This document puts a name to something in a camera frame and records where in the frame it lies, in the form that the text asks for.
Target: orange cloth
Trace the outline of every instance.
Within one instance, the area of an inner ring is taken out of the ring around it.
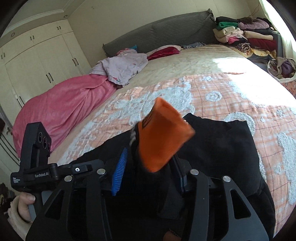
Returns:
[[[158,97],[150,113],[138,124],[139,155],[143,166],[157,172],[194,135],[177,110]]]

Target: silver screw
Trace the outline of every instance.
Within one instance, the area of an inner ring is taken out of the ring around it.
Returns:
[[[72,176],[66,176],[64,178],[64,180],[65,180],[65,182],[70,182],[70,181],[72,181]]]
[[[224,176],[223,180],[228,183],[231,181],[231,178],[229,176]]]
[[[97,170],[96,172],[99,175],[103,175],[106,172],[106,170],[104,168],[101,168],[101,169]]]
[[[191,169],[191,170],[190,170],[190,173],[191,173],[192,175],[198,175],[198,174],[199,174],[199,171],[196,170],[196,169]]]

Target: quilted headboard cover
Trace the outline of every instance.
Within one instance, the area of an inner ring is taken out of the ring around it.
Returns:
[[[103,45],[107,57],[122,49],[137,45],[139,53],[147,53],[164,45],[188,45],[194,42],[215,44],[216,27],[210,9],[164,18],[132,30]]]

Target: beige bed sheet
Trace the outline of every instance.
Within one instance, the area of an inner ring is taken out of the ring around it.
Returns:
[[[258,66],[222,45],[149,61],[129,85],[70,132],[49,162],[69,163],[131,129],[157,96],[183,115],[248,122],[275,203],[277,233],[296,203],[296,100]]]

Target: green folded cloth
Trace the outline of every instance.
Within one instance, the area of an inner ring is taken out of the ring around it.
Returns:
[[[227,28],[227,27],[230,27],[230,26],[234,26],[234,27],[238,28],[239,24],[238,23],[233,23],[233,22],[220,22],[217,25],[216,28],[218,30],[222,30],[222,29]]]

